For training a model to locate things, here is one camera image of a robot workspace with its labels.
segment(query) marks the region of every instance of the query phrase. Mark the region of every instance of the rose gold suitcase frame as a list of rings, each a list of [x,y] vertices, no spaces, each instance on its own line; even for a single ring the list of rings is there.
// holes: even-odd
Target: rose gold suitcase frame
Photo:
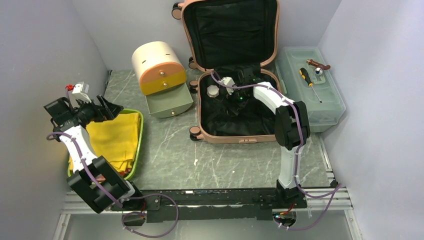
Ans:
[[[200,2],[200,1],[207,1],[207,0],[185,0],[184,2],[181,3],[175,3],[173,5],[172,8],[172,16],[179,20],[182,20],[182,24],[184,26],[184,30],[185,30],[185,34],[187,35],[187,39],[189,41],[189,43],[192,42],[192,39],[190,37],[189,31],[187,29],[186,26],[186,22],[184,21],[184,10],[186,8],[186,6],[194,3],[194,2]],[[277,9],[276,9],[276,19],[275,19],[275,29],[274,29],[274,33],[275,33],[275,39],[274,39],[274,52],[271,55],[271,57],[263,62],[260,63],[260,66],[266,66],[269,63],[271,63],[276,55],[277,55],[277,51],[278,51],[278,47],[277,47],[277,42],[278,42],[278,24],[279,24],[279,15],[280,15],[280,4],[279,2],[276,0],[277,2]],[[193,55],[193,57],[190,57],[189,59],[189,67],[191,69],[199,69],[202,72],[204,72],[199,80],[198,83],[196,84],[194,81],[190,82],[190,86],[194,87],[194,85],[199,86],[200,81],[211,74],[213,69],[205,69],[199,65],[196,64],[196,58],[195,58],[195,50],[193,48],[192,45],[190,45],[190,49],[191,49],[191,53]],[[265,70],[265,69],[261,69],[260,72],[262,74],[267,74],[269,76],[271,76],[275,82],[277,83],[277,89],[278,91],[282,91],[281,90],[281,86],[280,86],[280,81],[278,80],[278,78],[270,71]],[[200,95],[200,90],[199,87],[195,87],[197,90],[197,96],[198,96],[198,108],[197,108],[197,115],[199,116],[199,126],[193,126],[190,128],[190,138],[194,141],[196,140],[205,140],[208,143],[211,144],[246,144],[246,143],[260,143],[260,142],[273,142],[276,140],[275,135],[253,135],[253,136],[214,136],[214,135],[210,135],[209,133],[207,133],[201,125],[201,111],[202,111],[202,98]]]

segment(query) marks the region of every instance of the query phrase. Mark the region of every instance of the open suitcase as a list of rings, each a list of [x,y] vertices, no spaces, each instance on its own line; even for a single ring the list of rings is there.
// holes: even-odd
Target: open suitcase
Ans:
[[[192,52],[190,67],[204,74],[190,82],[198,95],[199,126],[190,129],[194,141],[213,144],[275,141],[275,115],[251,91],[228,95],[215,85],[212,70],[242,86],[270,82],[281,92],[278,78],[261,67],[277,55],[279,3],[277,0],[186,0],[173,6],[182,19]]]

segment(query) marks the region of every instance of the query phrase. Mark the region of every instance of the green plastic tray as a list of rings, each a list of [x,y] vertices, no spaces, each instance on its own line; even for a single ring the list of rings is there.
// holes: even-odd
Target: green plastic tray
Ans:
[[[132,169],[131,171],[124,176],[123,179],[125,180],[130,180],[134,174],[136,173],[136,167],[137,167],[137,163],[139,161],[139,153],[140,153],[140,145],[142,143],[142,135],[143,135],[143,123],[144,123],[144,119],[143,119],[143,114],[137,110],[134,109],[129,109],[129,108],[124,108],[120,114],[133,114],[133,113],[138,113],[140,115],[140,129],[139,129],[139,134],[138,134],[138,144],[137,144],[137,151],[135,152],[135,159],[134,159],[134,163],[132,164]],[[73,172],[70,170],[71,164],[68,165],[67,167],[67,176],[70,177]]]

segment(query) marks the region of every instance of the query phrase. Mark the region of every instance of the marble tabletop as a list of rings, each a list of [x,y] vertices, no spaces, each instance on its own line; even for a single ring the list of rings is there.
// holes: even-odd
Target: marble tabletop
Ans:
[[[201,74],[187,71],[187,81]],[[170,117],[149,115],[146,98],[132,70],[112,71],[104,97],[144,117],[136,173],[131,179],[141,190],[275,187],[280,174],[277,142],[211,144],[194,142],[189,128],[199,124],[196,95],[186,112]],[[299,177],[303,187],[326,187],[329,181],[320,137],[312,133],[301,154]]]

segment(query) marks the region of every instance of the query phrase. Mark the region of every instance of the folded fabric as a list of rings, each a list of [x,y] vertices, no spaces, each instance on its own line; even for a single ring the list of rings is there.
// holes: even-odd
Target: folded fabric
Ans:
[[[133,168],[139,142],[140,115],[119,114],[114,120],[87,125],[90,143],[97,156],[103,156],[118,172]],[[74,168],[69,156],[69,169]]]

